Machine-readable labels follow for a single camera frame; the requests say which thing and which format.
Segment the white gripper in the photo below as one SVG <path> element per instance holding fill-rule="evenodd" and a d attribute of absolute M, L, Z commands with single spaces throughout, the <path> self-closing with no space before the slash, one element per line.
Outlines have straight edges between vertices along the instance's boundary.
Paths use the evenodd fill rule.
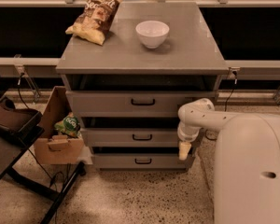
<path fill-rule="evenodd" d="M 189 151 L 191 149 L 191 143 L 193 142 L 198 134 L 199 134 L 200 128 L 186 125 L 183 122 L 180 122 L 177 127 L 177 135 L 179 139 L 183 142 L 179 143 L 179 152 L 178 152 L 178 158 L 181 161 L 184 161 L 189 154 Z"/>

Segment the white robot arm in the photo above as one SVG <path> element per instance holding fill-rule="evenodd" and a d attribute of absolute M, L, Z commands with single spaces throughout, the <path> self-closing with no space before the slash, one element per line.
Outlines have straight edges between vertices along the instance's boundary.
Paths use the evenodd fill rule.
<path fill-rule="evenodd" d="M 201 129 L 217 132 L 215 224 L 280 224 L 280 115 L 216 111 L 202 98 L 178 110 L 179 158 Z"/>

